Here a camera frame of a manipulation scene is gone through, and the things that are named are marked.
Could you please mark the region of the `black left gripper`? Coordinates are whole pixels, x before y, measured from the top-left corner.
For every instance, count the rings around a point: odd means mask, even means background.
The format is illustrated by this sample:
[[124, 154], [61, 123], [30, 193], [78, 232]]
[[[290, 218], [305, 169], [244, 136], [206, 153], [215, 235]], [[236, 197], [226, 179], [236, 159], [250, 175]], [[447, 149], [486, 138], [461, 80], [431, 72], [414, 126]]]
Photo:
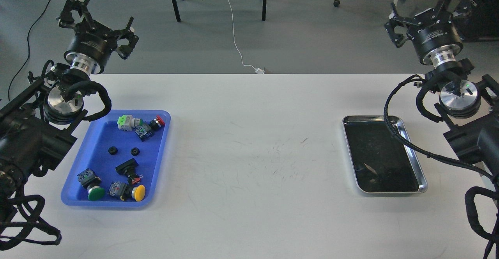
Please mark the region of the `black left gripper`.
[[[139, 37], [131, 27], [134, 20], [130, 17], [126, 28], [109, 31], [105, 26], [97, 26], [87, 5], [90, 0], [66, 0], [64, 8], [58, 17], [61, 28], [71, 28], [75, 36], [64, 53], [64, 58], [70, 69], [76, 69], [87, 75], [104, 72], [105, 66], [115, 51], [118, 56], [126, 60], [134, 50]], [[73, 11], [82, 18], [75, 23]], [[118, 46], [119, 40], [127, 40], [128, 44]]]

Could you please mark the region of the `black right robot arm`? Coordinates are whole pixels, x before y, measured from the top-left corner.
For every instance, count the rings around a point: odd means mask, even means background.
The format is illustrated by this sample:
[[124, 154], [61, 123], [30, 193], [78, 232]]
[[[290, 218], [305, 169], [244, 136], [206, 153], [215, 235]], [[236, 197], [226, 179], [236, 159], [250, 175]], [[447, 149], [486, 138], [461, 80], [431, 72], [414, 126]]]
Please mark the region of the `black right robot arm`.
[[[392, 15], [385, 30], [396, 47], [406, 41], [413, 43], [419, 62], [432, 65], [424, 77], [412, 75], [392, 90], [385, 103], [383, 117], [391, 135], [403, 145], [442, 163], [478, 172], [489, 179], [494, 190], [474, 186], [465, 193], [467, 220], [472, 230], [488, 241], [484, 258], [498, 246], [498, 223], [487, 232], [479, 222], [474, 198], [476, 195], [498, 201], [499, 119], [498, 82], [490, 75], [474, 83], [468, 76], [474, 66], [469, 59], [457, 60], [463, 42], [454, 26], [454, 19], [471, 14], [469, 0], [438, 0], [433, 8], [408, 18], [400, 16], [391, 4]], [[441, 156], [409, 142], [389, 121], [388, 107], [401, 87], [413, 82], [419, 88], [416, 106], [419, 113], [433, 122], [445, 122], [444, 133], [457, 159]]]

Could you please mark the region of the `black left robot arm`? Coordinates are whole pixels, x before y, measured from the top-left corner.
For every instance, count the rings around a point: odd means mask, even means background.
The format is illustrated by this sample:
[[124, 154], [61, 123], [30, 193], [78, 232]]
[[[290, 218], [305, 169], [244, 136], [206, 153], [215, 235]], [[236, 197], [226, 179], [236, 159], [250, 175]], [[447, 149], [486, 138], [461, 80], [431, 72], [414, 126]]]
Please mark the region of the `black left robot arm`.
[[61, 28], [74, 37], [64, 53], [65, 63], [47, 60], [41, 75], [29, 73], [30, 86], [11, 99], [0, 112], [1, 126], [1, 250], [22, 242], [58, 245], [59, 229], [41, 212], [45, 199], [25, 195], [30, 176], [43, 177], [55, 170], [76, 142], [73, 131], [82, 121], [95, 121], [111, 111], [111, 99], [90, 76], [104, 72], [111, 53], [127, 59], [139, 38], [130, 17], [125, 28], [113, 30], [94, 20], [90, 0], [67, 0], [58, 17]]

